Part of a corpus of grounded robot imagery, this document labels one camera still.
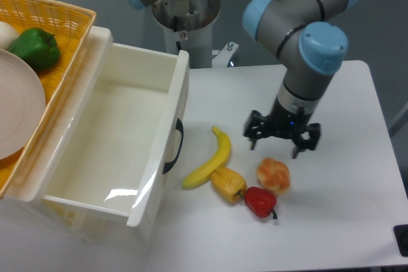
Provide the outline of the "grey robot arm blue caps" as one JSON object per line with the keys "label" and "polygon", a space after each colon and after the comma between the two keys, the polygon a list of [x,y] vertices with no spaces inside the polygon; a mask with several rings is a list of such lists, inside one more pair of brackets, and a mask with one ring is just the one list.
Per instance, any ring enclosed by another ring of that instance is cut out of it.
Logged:
{"label": "grey robot arm blue caps", "polygon": [[[151,7],[171,54],[185,51],[192,68],[209,68],[212,26],[220,0],[127,0],[137,10]],[[271,136],[291,140],[294,153],[315,150],[320,125],[310,122],[316,106],[349,48],[344,32],[328,20],[359,0],[252,0],[242,24],[287,69],[268,115],[252,111],[244,127],[251,143]]]}

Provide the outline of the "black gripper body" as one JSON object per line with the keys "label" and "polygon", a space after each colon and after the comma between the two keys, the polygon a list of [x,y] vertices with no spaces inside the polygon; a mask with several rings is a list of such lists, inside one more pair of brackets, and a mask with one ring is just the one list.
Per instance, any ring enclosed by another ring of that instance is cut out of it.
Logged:
{"label": "black gripper body", "polygon": [[321,125],[310,123],[319,100],[300,99],[290,93],[279,93],[271,112],[264,116],[253,110],[244,125],[244,136],[257,140],[276,137],[291,140],[301,152],[314,151],[321,137]]}

